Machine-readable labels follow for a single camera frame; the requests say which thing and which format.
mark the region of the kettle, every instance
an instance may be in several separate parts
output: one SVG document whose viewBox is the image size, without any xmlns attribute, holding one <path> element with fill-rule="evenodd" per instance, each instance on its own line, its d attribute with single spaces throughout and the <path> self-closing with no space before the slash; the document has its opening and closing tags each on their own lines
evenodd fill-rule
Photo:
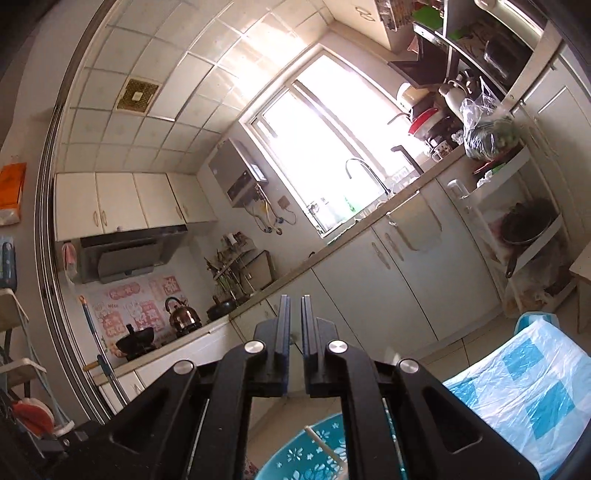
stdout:
<svg viewBox="0 0 591 480">
<path fill-rule="evenodd" d="M 174 300 L 177 304 L 174 310 L 170 312 L 169 302 Z M 170 325 L 177 331 L 182 332 L 188 327 L 200 328 L 201 320 L 194 308 L 191 308 L 186 301 L 181 301 L 177 297 L 168 297 L 164 303 L 166 311 L 170 313 Z"/>
</svg>

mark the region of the range hood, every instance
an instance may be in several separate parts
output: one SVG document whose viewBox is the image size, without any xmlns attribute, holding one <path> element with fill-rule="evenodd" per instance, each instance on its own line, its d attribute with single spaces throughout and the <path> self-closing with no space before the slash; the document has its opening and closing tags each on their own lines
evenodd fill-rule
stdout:
<svg viewBox="0 0 591 480">
<path fill-rule="evenodd" d="M 170 261 L 185 235 L 186 225 L 174 225 L 81 238 L 80 280 L 110 283 L 150 273 Z"/>
</svg>

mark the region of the window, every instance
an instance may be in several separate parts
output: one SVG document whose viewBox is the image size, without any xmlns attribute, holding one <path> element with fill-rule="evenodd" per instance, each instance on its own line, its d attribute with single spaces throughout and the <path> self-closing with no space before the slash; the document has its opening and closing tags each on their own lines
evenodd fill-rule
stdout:
<svg viewBox="0 0 591 480">
<path fill-rule="evenodd" d="M 326 236 L 385 194 L 362 162 L 394 193 L 418 177 L 402 154 L 390 150 L 403 145 L 417 157 L 424 149 L 407 135 L 408 122 L 388 125 L 399 112 L 359 73 L 323 52 L 251 125 L 310 221 Z"/>
</svg>

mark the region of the orange bag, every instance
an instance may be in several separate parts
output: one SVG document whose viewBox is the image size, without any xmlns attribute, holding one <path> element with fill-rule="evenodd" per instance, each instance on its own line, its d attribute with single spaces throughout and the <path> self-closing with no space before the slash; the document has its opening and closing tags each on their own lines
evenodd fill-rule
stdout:
<svg viewBox="0 0 591 480">
<path fill-rule="evenodd" d="M 4 165 L 0 171 L 0 226 L 21 221 L 21 196 L 26 163 Z"/>
</svg>

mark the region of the white container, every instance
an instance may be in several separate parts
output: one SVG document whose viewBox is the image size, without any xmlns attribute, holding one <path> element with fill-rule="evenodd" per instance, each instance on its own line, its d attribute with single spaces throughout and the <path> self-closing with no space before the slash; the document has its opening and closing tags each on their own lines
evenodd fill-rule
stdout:
<svg viewBox="0 0 591 480">
<path fill-rule="evenodd" d="M 450 110 L 456 114 L 456 117 L 463 121 L 462 114 L 460 113 L 460 105 L 467 96 L 466 92 L 461 88 L 453 87 L 451 85 L 441 85 L 439 87 L 439 93 L 445 98 Z"/>
</svg>

